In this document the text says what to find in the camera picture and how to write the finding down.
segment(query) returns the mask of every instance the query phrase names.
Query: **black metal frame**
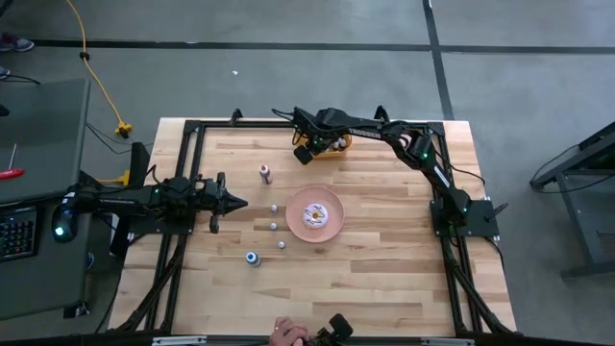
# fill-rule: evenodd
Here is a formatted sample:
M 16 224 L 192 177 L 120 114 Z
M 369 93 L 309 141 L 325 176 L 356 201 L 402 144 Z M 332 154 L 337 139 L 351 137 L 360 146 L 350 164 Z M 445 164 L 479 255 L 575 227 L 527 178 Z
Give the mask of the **black metal frame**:
M 549 183 L 557 183 L 560 191 L 566 191 L 575 188 L 570 185 L 569 176 L 590 175 L 600 178 L 615 174 L 612 163 L 614 160 L 612 156 L 615 156 L 615 122 L 579 143 L 578 149 L 579 151 L 571 158 L 531 180 L 529 182 L 531 187 L 541 190 Z M 604 158 L 611 160 L 607 164 L 608 167 L 604 167 Z M 615 272 L 615 260 L 610 259 L 604 250 L 599 233 L 583 221 L 579 207 L 580 198 L 574 192 L 564 192 L 561 195 L 577 230 L 585 260 L 588 262 L 586 266 L 562 271 L 561 277 L 572 279 Z
M 201 164 L 201 154 L 203 153 L 203 147 L 205 142 L 205 134 L 206 130 L 209 128 L 234 128 L 234 129 L 270 129 L 270 128 L 278 128 L 278 129 L 292 129 L 293 125 L 287 121 L 263 121 L 263 120 L 241 120 L 238 119 L 243 117 L 240 110 L 235 110 L 233 116 L 230 120 L 187 120 L 184 124 L 184 131 L 182 136 L 182 142 L 180 146 L 180 153 L 178 155 L 177 166 L 175 170 L 175 176 L 183 176 L 186 164 L 186 157 L 188 151 L 188 143 L 190 138 L 193 135 L 196 135 L 196 145 L 194 148 L 192 164 L 190 166 L 190 174 L 189 179 L 196 177 L 199 173 L 199 168 Z M 453 171 L 451 167 L 448 165 L 450 161 L 448 146 L 445 139 L 444 126 L 442 122 L 421 122 L 421 123 L 411 123 L 413 126 L 416 126 L 419 129 L 423 129 L 426 133 L 430 133 L 433 136 L 436 136 L 437 142 L 439 145 L 440 153 L 442 157 L 446 160 L 443 162 L 444 167 L 446 169 L 446 173 L 453 178 Z M 441 197 L 433 191 L 433 201 L 432 203 L 438 204 L 440 202 Z M 194 224 L 194 217 L 196 213 L 191 215 L 191 222 L 189 224 Z M 445 234 L 448 232 L 447 229 L 436 230 L 441 234 Z M 166 285 L 166 283 L 170 280 L 170 289 L 168 293 L 168 299 L 166 302 L 166 310 L 164 313 L 164 317 L 160 324 L 159 330 L 164 331 L 165 333 L 171 333 L 171 327 L 173 323 L 173 318 L 175 315 L 175 306 L 177 303 L 178 291 L 179 291 L 179 282 L 180 277 L 182 275 L 182 263 L 184 261 L 185 254 L 185 246 L 187 243 L 187 235 L 179 235 L 176 248 L 174 250 L 174 254 L 172 259 L 167 263 L 166 259 L 170 250 L 171 238 L 173 235 L 163 235 L 162 241 L 160 243 L 160 252 L 158 257 L 158 263 L 156 266 L 156 275 L 154 279 L 154 283 L 152 289 L 148 292 L 146 297 L 143 299 L 143 302 L 139 305 L 139 307 L 133 312 L 133 314 L 129 317 L 129 319 L 117 328 L 118 331 L 135 331 L 141 320 L 145 317 L 145 330 L 154 330 L 156 325 L 156 315 L 158 311 L 159 297 L 162 289 Z M 460 259 L 459 268 L 453 268 L 446 260 L 444 261 L 445 266 L 445 275 L 447 278 L 447 286 L 449 290 L 449 298 L 451 300 L 451 313 L 453 316 L 453 322 L 455 327 L 455 333 L 459 334 L 461 332 L 467 331 L 461 315 L 461 306 L 459 303 L 459 293 L 455 284 L 455 270 L 460 270 L 461 274 L 465 276 L 468 284 L 472 284 L 472 271 L 470 268 L 470 259 L 468 256 L 468 250 L 466 246 L 466 242 L 463 236 L 456 236 L 458 242 L 458 254 Z M 447 257 L 447 253 L 451 253 L 451 243 L 450 238 L 448 236 L 440 236 L 440 242 L 442 246 L 442 254 L 444 259 Z M 473 304 L 472 300 L 469 299 L 469 307 L 470 314 L 472 316 L 472 326 L 473 331 L 481 332 L 482 325 L 480 322 L 480 314 L 477 307 Z M 234 335 L 229 335 L 229 338 L 235 338 Z M 416 342 L 417 338 L 399 338 L 399 337 L 391 337 L 391 338 L 383 338 L 383 340 L 391 341 L 393 343 L 397 341 L 399 342 Z

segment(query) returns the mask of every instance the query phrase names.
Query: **wooden table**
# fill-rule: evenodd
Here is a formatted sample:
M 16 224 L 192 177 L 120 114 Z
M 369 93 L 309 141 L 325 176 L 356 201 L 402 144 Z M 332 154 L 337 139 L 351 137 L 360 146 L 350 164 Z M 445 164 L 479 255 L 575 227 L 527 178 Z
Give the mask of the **wooden table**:
M 174 175 L 184 121 L 160 121 L 150 162 L 158 165 L 159 178 Z M 445 129 L 452 164 L 479 174 L 469 123 L 448 121 Z M 358 137 L 344 159 L 303 166 L 292 154 L 291 136 L 290 129 L 207 130 L 200 172 L 214 178 L 226 172 L 229 192 L 250 205 L 221 218 L 218 235 L 209 233 L 209 214 L 199 214 L 188 238 L 173 333 L 270 334 L 275 318 L 283 315 L 316 333 L 341 312 L 355 335 L 453 335 L 442 251 L 428 209 L 431 187 L 424 176 L 398 161 L 385 143 Z M 272 171 L 272 185 L 260 181 L 263 163 Z M 472 176 L 455 173 L 455 182 L 475 199 L 484 196 Z M 344 227 L 328 242 L 303 242 L 286 226 L 286 201 L 307 185 L 326 186 L 344 204 Z M 279 207 L 277 214 L 271 213 L 272 204 Z M 269 230 L 271 222 L 277 231 Z M 160 239 L 147 235 L 129 249 L 111 328 L 126 320 L 152 285 Z M 278 249 L 279 240 L 285 249 Z M 468 249 L 477 290 L 514 329 L 498 253 L 480 238 L 469 238 Z M 249 251 L 261 255 L 261 267 L 246 263 Z M 164 304 L 166 293 L 161 297 Z M 464 322 L 471 326 L 465 294 L 460 299 Z M 163 311 L 161 305 L 159 322 Z

